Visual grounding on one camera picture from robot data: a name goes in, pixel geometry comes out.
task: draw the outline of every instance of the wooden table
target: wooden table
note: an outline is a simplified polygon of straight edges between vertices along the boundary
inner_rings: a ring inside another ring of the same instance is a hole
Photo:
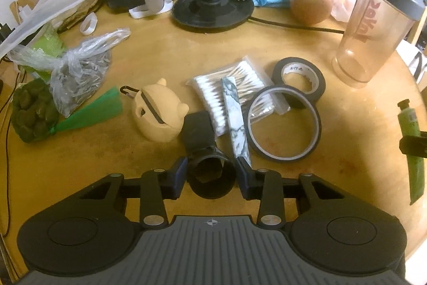
[[[255,15],[289,21],[284,10],[257,9]],[[426,238],[427,195],[409,206],[406,158],[398,148],[401,132],[396,104],[409,98],[422,129],[427,129],[427,116],[417,86],[396,53],[365,88],[351,89],[332,71],[331,59],[341,39],[339,34],[288,30],[254,22],[223,33],[197,34],[174,26],[169,14],[135,20],[127,14],[112,15],[105,7],[98,12],[98,18],[94,35],[123,27],[130,27],[132,34],[113,49],[113,63],[105,83],[91,100],[113,86],[142,87],[163,77],[181,100],[189,104],[190,112],[195,112],[202,110],[203,105],[195,91],[186,85],[194,76],[236,62],[245,55],[250,55],[268,74],[284,57],[302,57],[313,62],[323,72],[327,84],[324,96],[317,103],[323,125],[317,149],[306,159],[290,165],[273,163],[251,152],[253,167],[274,169],[290,178],[301,172],[313,172],[396,215],[408,234],[407,256]],[[330,20],[321,25],[337,26]],[[84,39],[77,28],[62,37],[69,46]],[[12,77],[6,77],[5,81],[12,83]],[[130,100],[123,96],[122,102],[124,112],[117,118],[86,129],[58,133],[38,143],[23,143],[11,129],[11,231],[6,241],[21,273],[26,268],[16,246],[16,236],[30,216],[109,173],[139,177],[146,170],[168,168],[178,156],[184,155],[184,147],[178,140],[151,143],[144,139],[131,116]],[[0,140],[2,231],[7,221],[5,128]],[[219,138],[219,147],[227,148],[227,138]],[[138,204],[138,200],[129,200],[126,212],[135,221]],[[179,200],[165,204],[169,218],[175,214],[256,216],[259,206],[258,201],[245,201],[237,187],[221,199],[208,201],[197,197],[187,185]],[[295,218],[294,202],[286,200],[286,208],[287,219]]]

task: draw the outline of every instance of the black cable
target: black cable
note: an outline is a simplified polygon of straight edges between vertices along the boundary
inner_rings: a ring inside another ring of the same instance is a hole
[[[1,114],[1,112],[3,111],[3,109],[7,106],[7,103],[9,103],[10,98],[12,98],[13,93],[15,92],[16,87],[18,86],[18,78],[19,78],[19,73],[16,75],[15,86],[14,86],[14,88],[13,88],[12,92],[10,93],[10,95],[9,95],[9,97],[7,98],[6,102],[3,104],[3,106],[2,106],[2,107],[1,107],[1,109],[0,109],[0,114]]]
[[[26,77],[26,72],[24,73],[21,83],[25,80]],[[11,92],[11,94],[9,95],[8,99],[6,100],[6,103],[2,106],[2,108],[0,109],[0,113],[3,111],[3,109],[6,107],[6,105],[9,103],[10,98],[12,98],[13,93],[16,90],[16,87],[18,86],[18,79],[19,79],[19,74],[16,75],[16,80],[15,80],[15,86],[13,87],[13,90]],[[9,122],[7,125],[7,129],[6,129],[6,205],[7,205],[7,228],[6,228],[6,233],[3,234],[3,238],[6,238],[9,234],[10,231],[10,222],[11,222],[11,215],[10,215],[10,197],[9,197],[9,130],[10,130],[10,124],[11,124],[11,119],[9,118]],[[5,249],[5,255],[8,263],[10,264],[10,267],[12,269],[12,272],[15,273],[16,277],[19,278],[19,274],[18,271],[16,270],[12,258],[10,257],[10,254],[7,251],[6,245],[4,245],[4,249]]]
[[[289,25],[287,23],[281,23],[281,22],[274,22],[274,21],[268,21],[264,19],[258,19],[257,17],[249,17],[249,20],[261,22],[266,25],[272,25],[272,26],[279,26],[284,28],[292,28],[292,29],[303,29],[303,30],[316,30],[318,32],[329,32],[329,33],[338,33],[338,34],[344,34],[343,30],[339,29],[332,29],[332,28],[320,28],[320,27],[308,27],[308,26],[299,26],[299,25]]]
[[[6,129],[6,204],[7,204],[7,228],[6,232],[3,234],[3,238],[6,238],[10,230],[10,197],[9,197],[9,149],[8,149],[8,140],[9,140],[9,129],[10,129],[11,120],[7,124]]]
[[[24,75],[22,77],[21,83],[25,80],[26,77],[26,72],[24,72]],[[16,76],[16,80],[15,80],[15,86],[13,88],[12,93],[10,94],[9,98],[7,99],[5,105],[2,107],[1,110],[3,110],[3,108],[7,105],[7,103],[9,102],[10,98],[13,96],[14,91],[16,90],[16,87],[18,85],[18,78],[19,78],[19,74]],[[9,197],[9,148],[8,148],[8,141],[9,141],[9,129],[10,129],[10,123],[11,123],[11,118],[9,118],[9,123],[7,125],[7,129],[6,129],[6,203],[7,203],[7,228],[6,228],[6,232],[3,234],[3,237],[6,238],[9,234],[9,230],[10,230],[10,197]]]

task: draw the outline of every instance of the shaker bottle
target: shaker bottle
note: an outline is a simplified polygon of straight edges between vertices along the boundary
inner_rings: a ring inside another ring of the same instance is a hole
[[[356,0],[332,60],[337,76],[349,86],[363,87],[419,21],[424,8],[424,0]]]

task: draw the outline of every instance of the black tape roll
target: black tape roll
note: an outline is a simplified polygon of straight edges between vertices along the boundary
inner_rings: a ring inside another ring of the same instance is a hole
[[[283,58],[276,63],[273,70],[272,80],[276,85],[286,85],[283,75],[297,73],[311,83],[311,90],[302,92],[307,99],[316,104],[326,89],[326,82],[322,72],[313,63],[298,57]],[[304,104],[293,96],[287,96],[286,100],[292,108],[304,109]]]
[[[314,134],[310,141],[310,144],[299,155],[292,157],[279,157],[267,152],[256,141],[251,129],[251,110],[253,106],[257,104],[258,100],[268,93],[282,93],[286,96],[286,100],[288,100],[288,97],[293,97],[295,100],[299,101],[304,106],[304,108],[307,108],[311,113],[311,117],[313,119],[315,127]],[[315,105],[310,100],[308,100],[304,93],[302,93],[299,89],[287,85],[268,86],[258,91],[252,98],[252,100],[249,102],[249,107],[243,112],[243,121],[245,123],[246,138],[248,139],[248,144],[250,145],[250,147],[254,149],[259,155],[276,162],[293,162],[308,156],[317,147],[317,144],[320,140],[320,135],[322,134],[322,123],[320,120],[319,112],[317,111]]]

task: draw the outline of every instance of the tape roll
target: tape roll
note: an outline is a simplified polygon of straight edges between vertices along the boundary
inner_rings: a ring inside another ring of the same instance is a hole
[[[300,102],[304,108],[307,108],[307,110],[310,111],[311,117],[313,119],[313,124],[315,128],[313,132],[313,137],[310,141],[310,144],[299,155],[295,155],[292,157],[279,157],[279,156],[273,155],[268,151],[266,151],[265,149],[263,149],[260,146],[260,144],[256,141],[253,135],[253,132],[251,129],[251,120],[250,120],[250,115],[252,114],[252,108],[266,94],[277,93],[277,92],[283,93],[284,95],[286,95],[286,100],[288,100],[288,97],[293,97],[295,100]],[[292,86],[285,86],[285,85],[268,86],[258,91],[257,94],[249,102],[249,107],[244,111],[243,121],[245,123],[246,137],[248,139],[248,144],[250,145],[250,147],[254,149],[254,151],[256,151],[259,155],[276,162],[293,162],[308,156],[317,147],[317,144],[319,143],[319,140],[320,140],[320,135],[322,134],[322,123],[321,123],[320,115],[319,115],[319,112],[317,111],[317,108],[304,95],[304,93],[302,93],[299,89]]]
[[[95,13],[90,13],[86,16],[86,18],[83,20],[82,24],[80,25],[80,32],[83,35],[89,35],[92,34],[95,31],[95,28],[97,27],[98,23],[98,17]]]
[[[283,58],[274,66],[273,82],[276,85],[287,85],[283,76],[288,73],[300,74],[311,83],[310,91],[301,91],[311,103],[315,104],[322,97],[326,89],[326,81],[322,72],[313,63],[298,57]],[[304,108],[304,104],[293,96],[287,96],[286,100],[293,108]]]

